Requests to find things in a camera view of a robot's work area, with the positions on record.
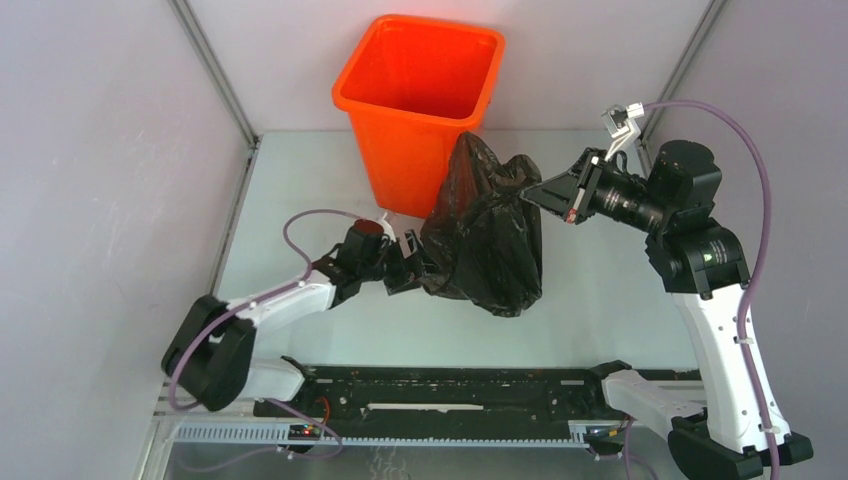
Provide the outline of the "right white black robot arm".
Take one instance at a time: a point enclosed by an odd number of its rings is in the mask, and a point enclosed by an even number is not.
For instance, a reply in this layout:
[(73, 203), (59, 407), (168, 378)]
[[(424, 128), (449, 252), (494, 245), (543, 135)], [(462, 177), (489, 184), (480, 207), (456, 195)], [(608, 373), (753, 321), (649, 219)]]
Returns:
[(593, 417), (619, 411), (641, 422), (690, 479), (752, 479), (814, 454), (785, 421), (764, 373), (742, 305), (752, 287), (743, 247), (711, 215), (721, 179), (706, 146), (672, 140), (647, 177), (589, 148), (566, 172), (521, 193), (569, 224), (598, 214), (645, 233), (649, 263), (684, 319), (706, 401), (682, 400), (617, 361), (591, 370), (581, 402)]

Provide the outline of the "black plastic trash bag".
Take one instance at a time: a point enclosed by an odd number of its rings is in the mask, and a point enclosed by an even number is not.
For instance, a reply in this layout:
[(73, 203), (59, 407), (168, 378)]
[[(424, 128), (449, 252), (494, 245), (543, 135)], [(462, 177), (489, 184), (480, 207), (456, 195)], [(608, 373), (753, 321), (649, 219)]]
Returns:
[(527, 155), (502, 163), (482, 138), (458, 136), (420, 238), (436, 268), (422, 279), (432, 296), (467, 300), (518, 317), (543, 295), (540, 209), (520, 193), (541, 181)]

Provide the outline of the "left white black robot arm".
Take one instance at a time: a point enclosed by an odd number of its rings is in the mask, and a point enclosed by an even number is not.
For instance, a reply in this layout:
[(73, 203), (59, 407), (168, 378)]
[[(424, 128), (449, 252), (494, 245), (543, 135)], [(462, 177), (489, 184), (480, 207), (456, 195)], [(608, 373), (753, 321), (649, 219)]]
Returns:
[(316, 390), (295, 360), (254, 353), (264, 336), (340, 306), (363, 284), (380, 282), (390, 295), (413, 290), (437, 265), (416, 233), (394, 236), (385, 221), (357, 219), (342, 242), (305, 274), (259, 294), (224, 301), (212, 294), (191, 305), (161, 360), (174, 388), (192, 397), (190, 408), (216, 412), (239, 399), (273, 399), (292, 416), (316, 403)]

